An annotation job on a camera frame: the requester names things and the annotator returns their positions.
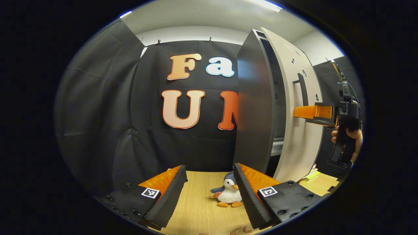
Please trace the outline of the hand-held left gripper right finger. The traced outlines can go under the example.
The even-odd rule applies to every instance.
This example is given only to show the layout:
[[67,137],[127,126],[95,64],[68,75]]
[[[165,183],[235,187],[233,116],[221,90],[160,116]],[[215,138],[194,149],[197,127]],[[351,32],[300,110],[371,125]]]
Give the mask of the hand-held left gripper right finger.
[[298,182],[278,182],[251,167],[234,163],[234,178],[254,229],[279,225],[308,210],[322,197]]

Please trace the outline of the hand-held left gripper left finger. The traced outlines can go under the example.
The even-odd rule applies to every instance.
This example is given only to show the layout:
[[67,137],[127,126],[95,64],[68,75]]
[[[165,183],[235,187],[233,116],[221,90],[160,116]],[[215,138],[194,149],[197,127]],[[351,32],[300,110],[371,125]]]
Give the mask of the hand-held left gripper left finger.
[[168,225],[187,181],[186,166],[179,165],[142,183],[128,184],[97,199],[137,224],[161,230]]

